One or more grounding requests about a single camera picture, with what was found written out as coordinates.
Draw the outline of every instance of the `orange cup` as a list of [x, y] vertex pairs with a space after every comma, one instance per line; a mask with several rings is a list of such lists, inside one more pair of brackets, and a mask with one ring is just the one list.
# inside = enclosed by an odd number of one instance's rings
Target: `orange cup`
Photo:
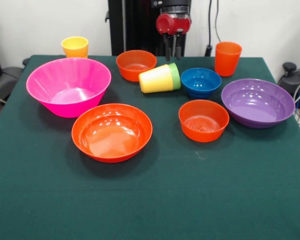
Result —
[[216, 45], [214, 70], [222, 77], [229, 77], [236, 71], [242, 47], [230, 41], [223, 41]]
[[229, 123], [227, 110], [209, 100], [192, 100], [179, 109], [183, 133], [196, 142], [208, 143], [218, 139]]
[[131, 82], [139, 82], [139, 74], [155, 68], [157, 58], [151, 52], [129, 50], [116, 58], [121, 76]]

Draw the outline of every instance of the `purple bowl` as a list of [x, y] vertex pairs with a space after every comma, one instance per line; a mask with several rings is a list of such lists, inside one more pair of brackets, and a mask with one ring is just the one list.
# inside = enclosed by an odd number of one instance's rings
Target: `purple bowl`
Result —
[[295, 102], [280, 86], [253, 78], [239, 79], [226, 85], [221, 98], [230, 116], [254, 129], [270, 128], [295, 112]]

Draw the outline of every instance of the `yellow cup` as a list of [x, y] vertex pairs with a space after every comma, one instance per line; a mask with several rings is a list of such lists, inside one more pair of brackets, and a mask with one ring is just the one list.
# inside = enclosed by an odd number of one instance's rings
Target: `yellow cup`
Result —
[[89, 41], [82, 36], [71, 36], [61, 42], [67, 58], [87, 58]]
[[140, 73], [139, 83], [144, 94], [174, 90], [172, 74], [168, 64]]

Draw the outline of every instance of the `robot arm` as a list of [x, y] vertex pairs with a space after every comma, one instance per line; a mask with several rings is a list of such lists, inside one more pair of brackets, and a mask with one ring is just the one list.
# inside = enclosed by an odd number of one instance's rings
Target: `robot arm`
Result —
[[181, 35], [185, 35], [191, 26], [190, 0], [151, 0], [151, 7], [160, 8], [156, 29], [163, 36], [166, 60], [170, 61], [171, 55], [180, 60]]

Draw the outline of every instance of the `small orange bowl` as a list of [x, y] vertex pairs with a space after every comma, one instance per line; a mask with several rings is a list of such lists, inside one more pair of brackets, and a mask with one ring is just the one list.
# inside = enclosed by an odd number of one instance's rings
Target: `small orange bowl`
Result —
[[139, 82], [139, 74], [155, 68], [157, 58], [151, 52], [130, 50], [116, 58], [121, 76], [131, 82]]
[[209, 100], [188, 101], [179, 109], [183, 133], [196, 142], [208, 143], [218, 139], [229, 123], [227, 110]]
[[96, 106], [73, 124], [74, 144], [89, 157], [104, 163], [132, 158], [153, 132], [149, 117], [134, 106], [111, 103]]

